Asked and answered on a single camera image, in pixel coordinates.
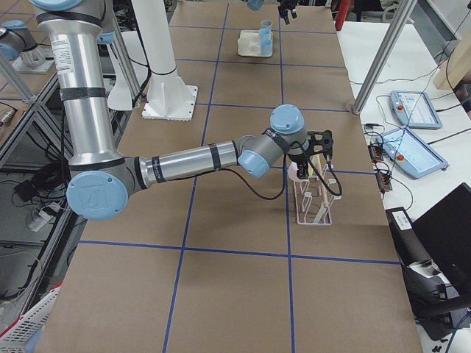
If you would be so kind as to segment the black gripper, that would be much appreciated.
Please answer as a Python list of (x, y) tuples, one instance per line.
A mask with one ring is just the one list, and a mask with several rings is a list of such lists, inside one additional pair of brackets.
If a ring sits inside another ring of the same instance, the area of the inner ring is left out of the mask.
[(278, 3), (278, 12), (280, 15), (283, 15), (283, 20), (285, 24), (289, 25), (289, 12), (291, 12), (292, 18), (297, 18), (297, 0), (279, 0)]
[(288, 153), (290, 160), (297, 164), (297, 178), (308, 179), (308, 166), (311, 163), (310, 155), (302, 149), (295, 149)]

